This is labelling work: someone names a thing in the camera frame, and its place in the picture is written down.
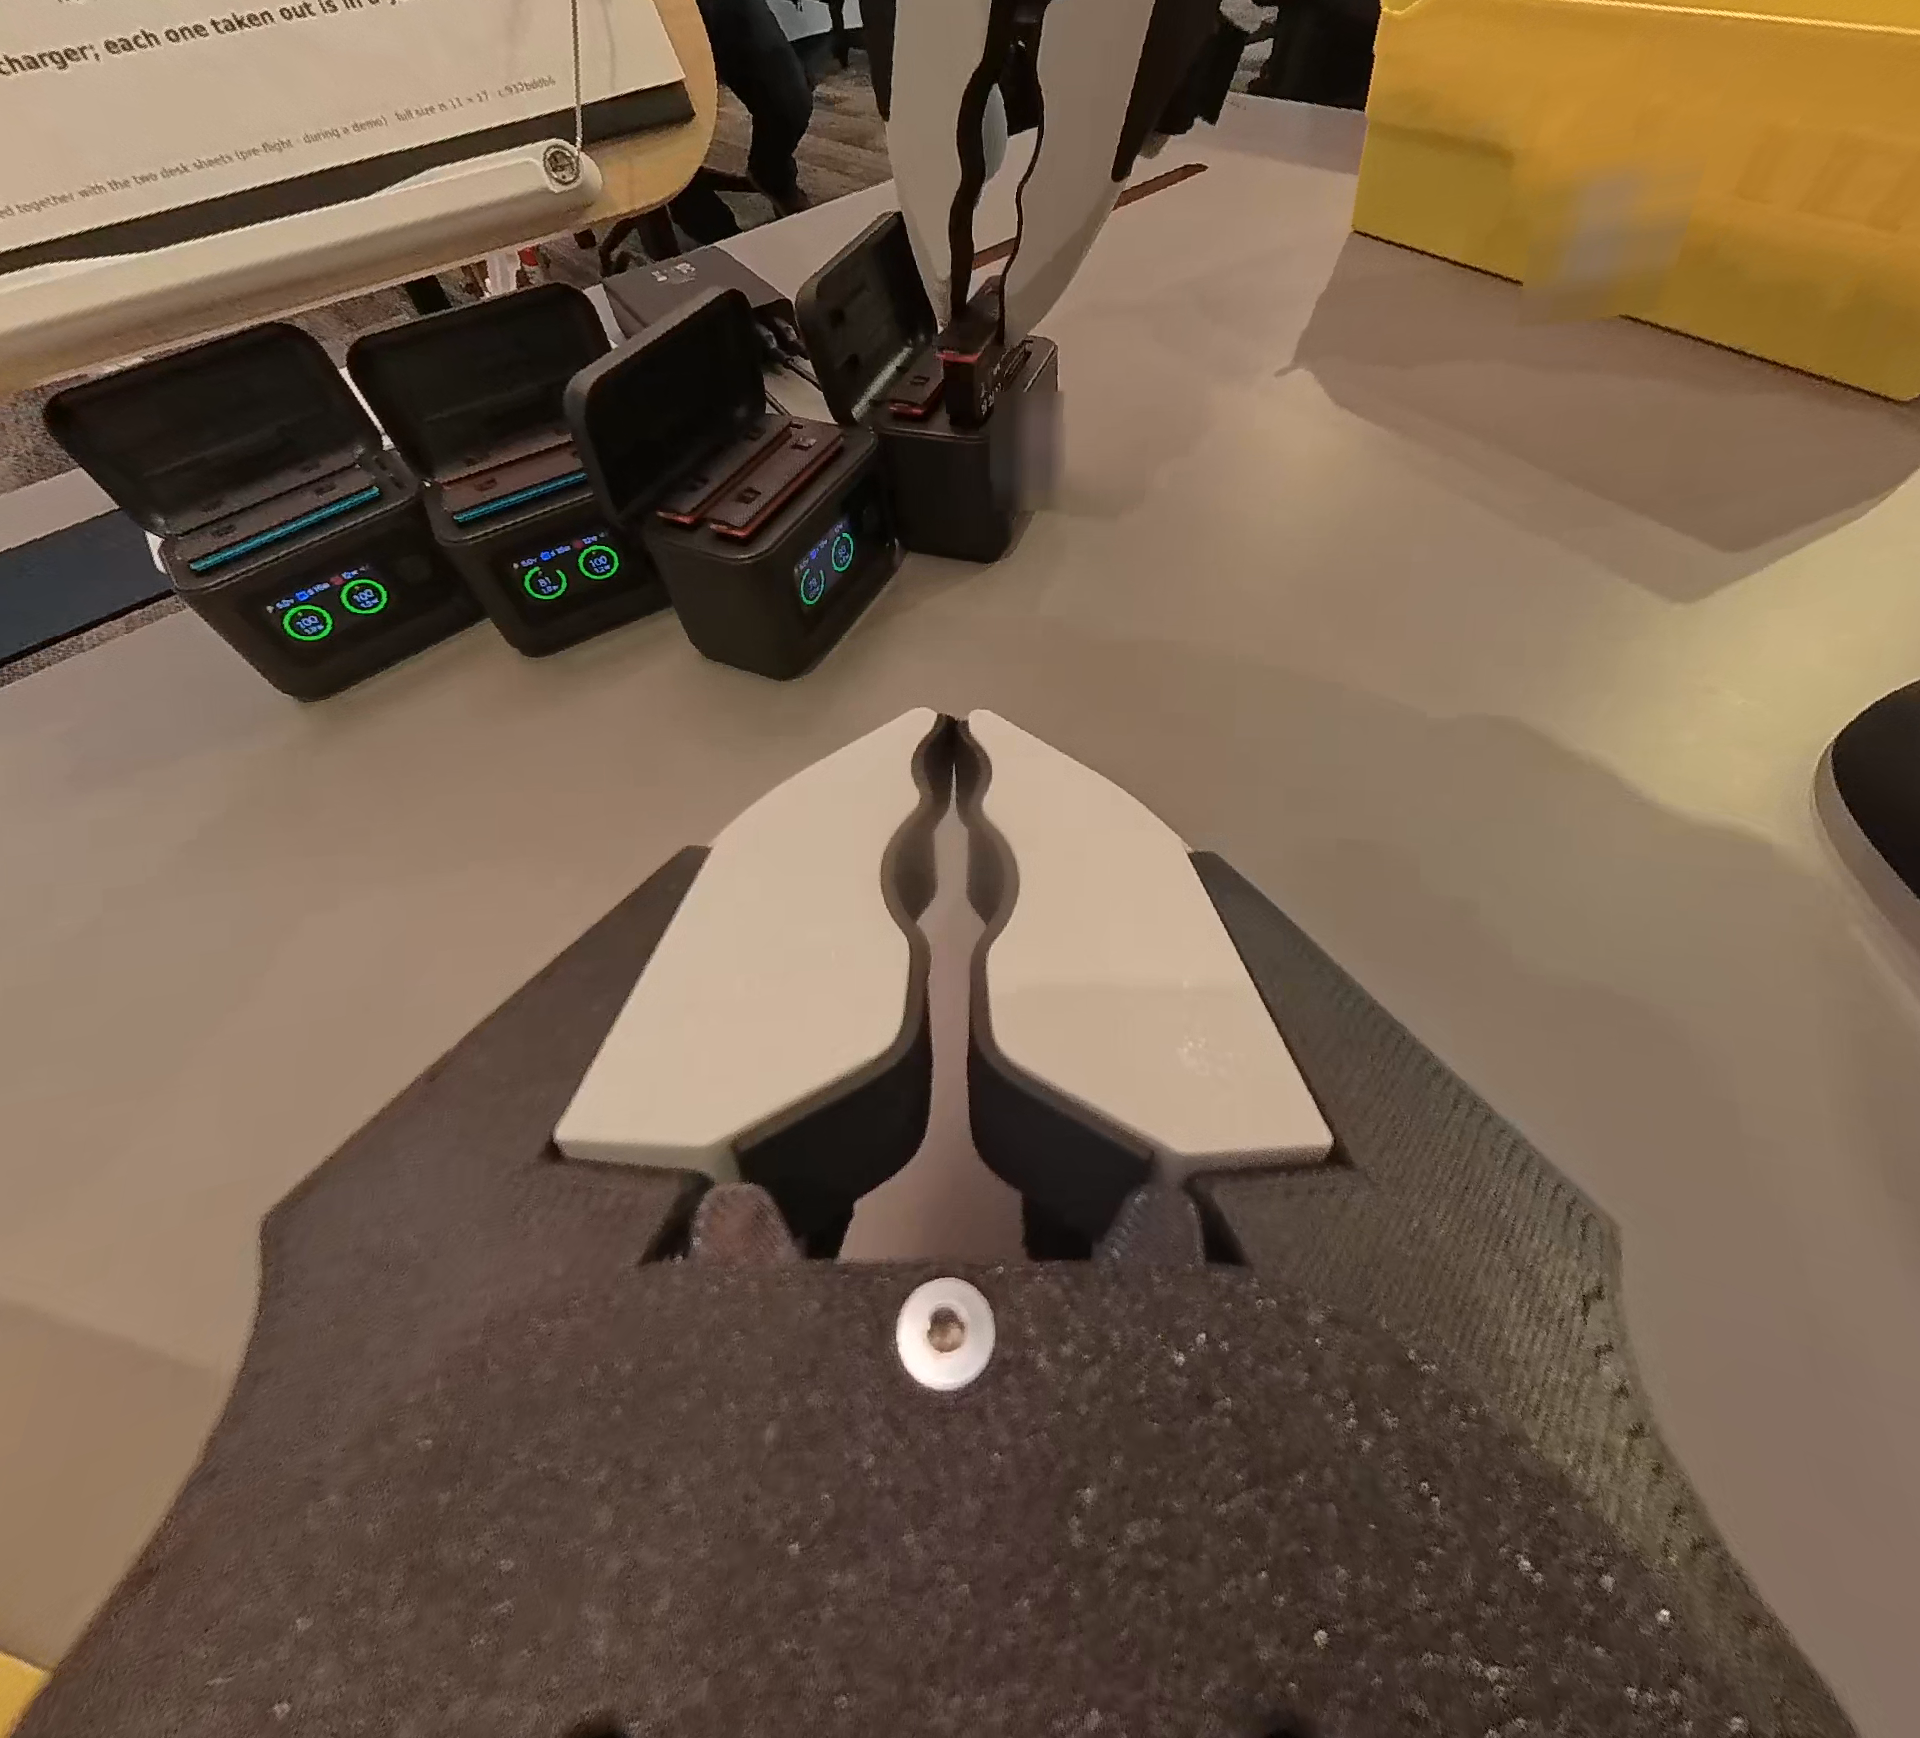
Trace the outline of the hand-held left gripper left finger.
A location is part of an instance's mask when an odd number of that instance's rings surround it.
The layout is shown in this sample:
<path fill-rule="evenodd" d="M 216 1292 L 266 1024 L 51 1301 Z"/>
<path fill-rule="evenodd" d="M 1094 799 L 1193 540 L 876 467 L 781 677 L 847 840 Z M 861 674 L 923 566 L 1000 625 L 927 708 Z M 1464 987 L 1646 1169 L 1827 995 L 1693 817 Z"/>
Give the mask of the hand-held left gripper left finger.
<path fill-rule="evenodd" d="M 587 1163 L 744 1169 L 899 1058 L 926 1017 L 938 714 L 805 765 L 714 839 L 555 1146 Z"/>

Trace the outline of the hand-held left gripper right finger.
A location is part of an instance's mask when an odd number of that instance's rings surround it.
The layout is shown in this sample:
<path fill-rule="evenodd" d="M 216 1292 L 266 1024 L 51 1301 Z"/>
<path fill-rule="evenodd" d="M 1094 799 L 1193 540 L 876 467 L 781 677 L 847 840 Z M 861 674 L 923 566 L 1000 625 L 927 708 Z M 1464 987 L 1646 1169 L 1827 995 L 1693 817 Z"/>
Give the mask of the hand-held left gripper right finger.
<path fill-rule="evenodd" d="M 1201 884 L 1132 794 L 993 712 L 969 797 L 999 861 L 984 1045 L 1169 1173 L 1326 1163 L 1333 1133 Z"/>

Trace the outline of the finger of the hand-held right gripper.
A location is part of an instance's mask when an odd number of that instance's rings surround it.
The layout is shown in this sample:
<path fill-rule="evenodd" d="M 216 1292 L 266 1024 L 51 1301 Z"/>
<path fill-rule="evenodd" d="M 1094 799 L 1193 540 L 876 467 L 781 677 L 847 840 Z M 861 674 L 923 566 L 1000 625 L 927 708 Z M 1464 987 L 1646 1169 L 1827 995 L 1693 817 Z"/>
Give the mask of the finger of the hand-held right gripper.
<path fill-rule="evenodd" d="M 1115 161 L 1157 2 L 1040 0 L 1040 134 L 999 284 L 1005 342 L 1038 332 L 1107 224 L 1128 173 Z"/>
<path fill-rule="evenodd" d="M 1003 173 L 1007 134 L 1026 131 L 1012 179 L 1013 253 L 1022 257 L 1022 197 L 1038 162 L 1038 77 L 1022 18 L 1036 0 L 896 0 L 892 173 L 899 215 L 933 309 L 951 323 L 969 300 L 972 216 L 984 184 Z"/>

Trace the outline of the black battery charger case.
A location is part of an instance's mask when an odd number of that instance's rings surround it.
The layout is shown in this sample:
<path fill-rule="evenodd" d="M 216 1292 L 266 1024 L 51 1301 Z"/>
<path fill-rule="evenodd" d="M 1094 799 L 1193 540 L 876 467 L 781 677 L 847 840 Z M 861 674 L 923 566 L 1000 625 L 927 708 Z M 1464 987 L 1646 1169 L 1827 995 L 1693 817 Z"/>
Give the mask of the black battery charger case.
<path fill-rule="evenodd" d="M 1012 350 L 997 407 L 974 430 L 899 435 L 880 424 L 884 394 L 938 358 L 940 326 L 899 211 L 876 216 L 795 298 L 800 338 L 827 412 L 878 442 L 899 545 L 995 563 L 1051 497 L 1064 442 L 1057 347 L 1026 336 Z"/>
<path fill-rule="evenodd" d="M 876 437 L 773 404 L 754 316 L 732 289 L 710 294 L 590 363 L 566 385 L 565 409 L 606 512 L 639 539 L 689 644 L 714 664 L 772 681 L 806 674 L 898 571 L 899 539 Z M 767 412 L 819 427 L 819 443 L 772 455 L 698 526 L 654 516 L 689 467 Z M 873 448 L 871 469 L 809 546 L 754 563 L 684 550 L 684 535 L 700 526 L 744 539 L 843 448 L 862 445 Z"/>
<path fill-rule="evenodd" d="M 360 336 L 348 349 L 348 380 L 420 479 L 445 563 L 496 632 L 530 659 L 664 611 L 667 595 L 654 564 L 601 500 L 603 512 L 587 527 L 555 522 L 507 532 L 504 543 L 448 545 L 434 516 L 439 479 L 507 449 L 572 443 L 566 385 L 610 350 L 592 302 L 568 285 L 449 309 Z"/>
<path fill-rule="evenodd" d="M 317 700 L 481 621 L 445 563 L 420 479 L 294 323 L 258 325 L 57 392 L 43 420 L 160 545 L 176 595 L 276 692 Z M 386 500 L 332 532 L 191 579 L 173 540 L 337 474 Z"/>

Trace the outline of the yellow plastic bin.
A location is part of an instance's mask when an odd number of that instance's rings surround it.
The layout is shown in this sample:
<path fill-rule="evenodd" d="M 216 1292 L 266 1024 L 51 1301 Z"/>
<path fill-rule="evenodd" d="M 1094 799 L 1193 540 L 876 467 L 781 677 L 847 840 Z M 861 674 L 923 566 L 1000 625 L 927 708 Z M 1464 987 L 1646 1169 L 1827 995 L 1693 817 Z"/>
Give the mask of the yellow plastic bin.
<path fill-rule="evenodd" d="M 1918 0 L 1380 0 L 1363 236 L 1899 404 Z"/>

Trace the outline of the black charging hub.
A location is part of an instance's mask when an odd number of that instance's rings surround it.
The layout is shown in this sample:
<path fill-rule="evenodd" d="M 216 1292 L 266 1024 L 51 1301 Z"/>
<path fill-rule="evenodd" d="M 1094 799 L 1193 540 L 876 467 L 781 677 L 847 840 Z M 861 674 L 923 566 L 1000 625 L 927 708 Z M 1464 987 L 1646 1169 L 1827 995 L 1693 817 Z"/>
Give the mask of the black charging hub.
<path fill-rule="evenodd" d="M 742 294 L 754 323 L 781 347 L 794 350 L 800 343 L 791 298 L 715 245 L 670 259 L 639 262 L 603 282 L 611 320 L 623 336 L 639 336 L 721 289 Z"/>

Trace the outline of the white clip bar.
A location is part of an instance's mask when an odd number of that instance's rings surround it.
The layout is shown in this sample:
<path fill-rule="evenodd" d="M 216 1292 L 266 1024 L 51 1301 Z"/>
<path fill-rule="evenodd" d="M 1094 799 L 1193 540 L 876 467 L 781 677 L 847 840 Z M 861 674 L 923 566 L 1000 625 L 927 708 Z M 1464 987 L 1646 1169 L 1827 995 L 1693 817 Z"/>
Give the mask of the white clip bar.
<path fill-rule="evenodd" d="M 603 188 L 586 150 L 552 138 L 205 238 L 12 271 L 1 282 L 1 383 L 35 387 L 232 320 L 302 311 L 334 289 L 519 248 L 568 229 Z"/>

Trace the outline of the black honeycomb cushion pad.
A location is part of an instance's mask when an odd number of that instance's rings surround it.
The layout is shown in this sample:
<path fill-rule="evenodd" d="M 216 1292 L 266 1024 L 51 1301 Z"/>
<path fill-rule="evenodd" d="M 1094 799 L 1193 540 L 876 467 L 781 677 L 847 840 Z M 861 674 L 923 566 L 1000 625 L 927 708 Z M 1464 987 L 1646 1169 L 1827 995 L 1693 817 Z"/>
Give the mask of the black honeycomb cushion pad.
<path fill-rule="evenodd" d="M 1827 745 L 1817 807 L 1837 861 L 1918 952 L 1918 683 L 1872 700 Z"/>

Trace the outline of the dark flat mat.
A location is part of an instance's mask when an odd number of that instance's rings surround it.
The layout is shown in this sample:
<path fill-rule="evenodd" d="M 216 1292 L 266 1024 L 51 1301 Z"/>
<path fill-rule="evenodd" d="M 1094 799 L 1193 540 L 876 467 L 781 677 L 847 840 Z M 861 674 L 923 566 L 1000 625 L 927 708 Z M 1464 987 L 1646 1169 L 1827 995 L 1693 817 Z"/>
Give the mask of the dark flat mat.
<path fill-rule="evenodd" d="M 131 618 L 179 611 L 150 535 L 121 509 L 100 510 L 1 551 L 1 671 L 32 671 Z"/>

